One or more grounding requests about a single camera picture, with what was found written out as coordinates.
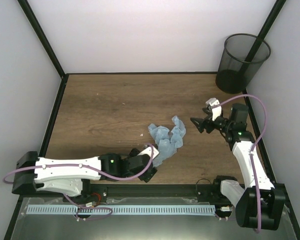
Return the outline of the light blue plastic trash bag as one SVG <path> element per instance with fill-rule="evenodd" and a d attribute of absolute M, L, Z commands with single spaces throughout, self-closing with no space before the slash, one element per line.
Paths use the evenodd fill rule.
<path fill-rule="evenodd" d="M 152 161 L 154 167 L 160 166 L 164 160 L 171 158 L 177 152 L 177 149 L 184 145 L 183 137 L 186 135 L 185 124 L 177 115 L 171 120 L 174 123 L 172 130 L 162 125 L 156 126 L 153 123 L 147 127 L 159 152 L 158 156 Z"/>

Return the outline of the black mesh trash bin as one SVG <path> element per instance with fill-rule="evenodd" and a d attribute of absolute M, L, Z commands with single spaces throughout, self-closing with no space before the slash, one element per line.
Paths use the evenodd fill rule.
<path fill-rule="evenodd" d="M 270 45 L 253 34 L 230 35 L 224 42 L 216 86 L 228 94 L 241 93 L 271 53 Z"/>

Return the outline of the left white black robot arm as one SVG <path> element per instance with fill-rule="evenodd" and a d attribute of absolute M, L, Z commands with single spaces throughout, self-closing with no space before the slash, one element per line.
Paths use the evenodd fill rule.
<path fill-rule="evenodd" d="M 134 148 L 127 157 L 107 153 L 82 159 L 51 159 L 29 151 L 16 163 L 12 193 L 53 192 L 87 202 L 92 196 L 89 181 L 139 179 L 149 182 L 157 172 L 154 160 L 158 155 L 159 151 L 153 146 L 142 151 Z"/>

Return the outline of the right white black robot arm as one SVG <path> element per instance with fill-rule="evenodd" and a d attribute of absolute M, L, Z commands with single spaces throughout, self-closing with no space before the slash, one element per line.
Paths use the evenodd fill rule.
<path fill-rule="evenodd" d="M 255 230 L 275 231 L 286 201 L 282 190 L 276 189 L 266 175 L 255 147 L 253 134 L 247 130 L 249 108 L 234 103 L 228 118 L 223 116 L 220 102 L 211 98 L 203 108 L 205 118 L 192 117 L 190 120 L 200 133 L 219 131 L 236 158 L 243 177 L 244 187 L 231 177 L 219 176 L 212 188 L 213 198 L 226 200 L 235 208 L 236 222 L 240 227 Z"/>

